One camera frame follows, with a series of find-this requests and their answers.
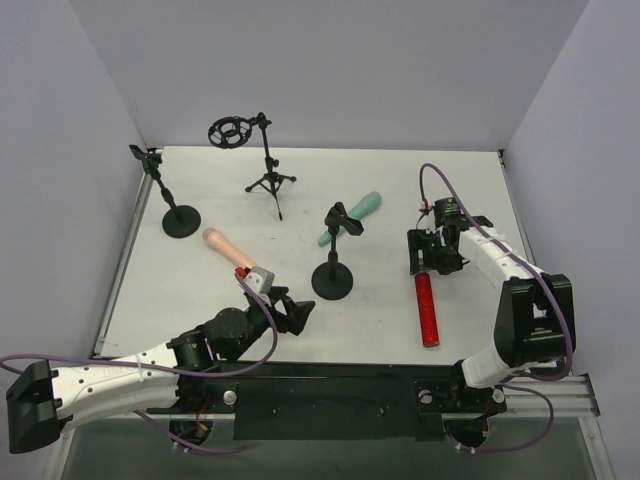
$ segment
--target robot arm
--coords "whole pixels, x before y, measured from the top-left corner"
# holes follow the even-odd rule
[[[488,233],[484,236],[460,211],[455,199],[434,204],[437,231],[408,232],[411,273],[436,270],[447,275],[463,268],[466,259],[480,269],[496,289],[501,289],[493,341],[461,363],[467,387],[493,387],[516,371],[563,358],[566,346],[558,318],[538,281],[518,264],[513,249],[485,217],[474,217]],[[509,253],[499,248],[498,239]],[[564,275],[548,275],[522,257],[553,292],[567,321],[575,349],[571,282]]]
[[[315,302],[294,302],[288,288],[272,286],[274,275],[260,267],[242,276],[266,301],[279,333],[302,332]],[[270,327],[257,302],[250,295],[246,298],[245,311],[225,308],[195,329],[135,355],[104,360],[101,365],[51,368],[48,361],[29,365],[7,392],[9,450],[25,453],[42,448],[61,433],[99,418],[173,406],[179,401],[183,375],[152,367],[215,373],[224,361],[236,361]],[[285,313],[276,309],[278,302]]]

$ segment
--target black stand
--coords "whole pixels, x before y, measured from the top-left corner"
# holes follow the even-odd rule
[[[240,147],[247,143],[251,137],[252,128],[256,125],[262,131],[262,143],[265,154],[264,163],[267,167],[267,173],[246,187],[244,191],[251,192],[258,185],[264,188],[275,199],[276,206],[278,207],[278,218],[282,220],[280,202],[278,202],[278,191],[282,186],[282,182],[285,180],[295,182],[297,178],[289,175],[281,175],[274,170],[274,168],[278,167],[280,161],[269,154],[267,127],[271,125],[271,120],[267,120],[267,117],[262,112],[249,119],[241,117],[221,118],[209,128],[209,142],[215,147],[224,149]]]
[[[324,224],[329,227],[331,235],[331,250],[328,261],[319,265],[311,276],[311,286],[316,294],[325,300],[340,300],[346,297],[353,288],[353,275],[345,265],[338,262],[338,252],[336,251],[336,237],[340,227],[344,227],[349,235],[362,235],[364,227],[359,220],[347,216],[344,205],[336,203],[327,217]]]
[[[137,145],[129,145],[133,156],[142,162],[144,173],[148,174],[160,187],[162,198],[169,205],[169,211],[162,218],[164,233],[172,238],[185,238],[200,227],[200,214],[189,205],[176,205],[173,195],[162,182],[158,167],[162,158],[157,153],[144,153]]]

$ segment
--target white wall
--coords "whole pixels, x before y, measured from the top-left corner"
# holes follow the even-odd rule
[[[591,0],[506,151],[536,260],[571,278],[618,478],[640,472],[640,2]]]
[[[152,144],[504,148],[587,0],[70,0]]]
[[[66,0],[0,2],[0,356],[87,355],[140,179],[139,137]],[[0,391],[13,376],[0,373]],[[47,451],[2,478],[40,478]]]

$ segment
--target red cylinder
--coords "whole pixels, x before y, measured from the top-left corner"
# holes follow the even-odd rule
[[[428,273],[418,273],[414,277],[416,282],[416,296],[418,298],[418,313],[420,315],[420,331],[422,344],[425,347],[440,345],[436,309],[431,291],[431,277]]]

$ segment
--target white table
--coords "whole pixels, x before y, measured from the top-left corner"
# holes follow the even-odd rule
[[[200,212],[202,226],[186,239],[166,236],[161,220],[167,206],[154,184],[109,312],[103,356],[129,355],[168,341],[224,307],[246,308],[233,265],[202,240],[208,226],[273,271],[275,284],[288,286],[294,300],[317,302],[299,337],[280,336],[273,360],[448,365],[488,344],[499,292],[468,265],[450,276],[432,276],[440,346],[422,346],[406,233],[418,218],[419,167],[432,162],[472,213],[486,215],[524,252],[496,153],[273,148],[271,154],[281,161],[280,173],[298,177],[280,190],[283,222],[265,191],[244,191],[265,171],[261,148],[164,149],[162,178],[178,204]],[[431,171],[425,188],[431,202],[449,196]],[[353,272],[354,288],[343,300],[322,300],[311,288],[311,274],[327,259],[328,246],[317,246],[324,217],[336,201],[349,209],[372,190],[381,193],[382,205],[363,220],[364,234],[338,239],[340,261]],[[267,333],[243,359],[262,357],[270,345]]]

